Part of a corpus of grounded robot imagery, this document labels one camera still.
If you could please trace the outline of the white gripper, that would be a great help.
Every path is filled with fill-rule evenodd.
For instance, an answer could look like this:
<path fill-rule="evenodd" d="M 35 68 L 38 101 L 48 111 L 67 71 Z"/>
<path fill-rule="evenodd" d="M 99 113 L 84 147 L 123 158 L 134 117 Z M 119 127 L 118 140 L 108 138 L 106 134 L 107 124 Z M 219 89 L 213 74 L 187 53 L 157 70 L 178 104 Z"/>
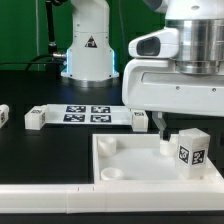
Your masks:
<path fill-rule="evenodd" d="M 169 60 L 133 59 L 124 70 L 122 101 L 155 111 L 160 139 L 168 140 L 162 112 L 224 117 L 224 75 L 181 74 Z"/>

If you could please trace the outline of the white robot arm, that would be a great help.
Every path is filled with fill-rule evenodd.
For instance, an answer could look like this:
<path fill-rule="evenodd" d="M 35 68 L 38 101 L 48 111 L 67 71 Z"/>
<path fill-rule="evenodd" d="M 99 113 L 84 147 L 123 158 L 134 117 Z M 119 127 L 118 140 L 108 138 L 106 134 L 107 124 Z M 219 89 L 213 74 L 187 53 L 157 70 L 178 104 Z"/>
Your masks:
<path fill-rule="evenodd" d="M 59 5 L 67 0 L 50 0 Z M 63 80 L 103 86 L 120 75 L 109 45 L 106 0 L 69 0 L 73 42 Z M 224 0 L 143 0 L 165 15 L 163 29 L 128 45 L 122 101 L 130 109 L 224 117 Z"/>

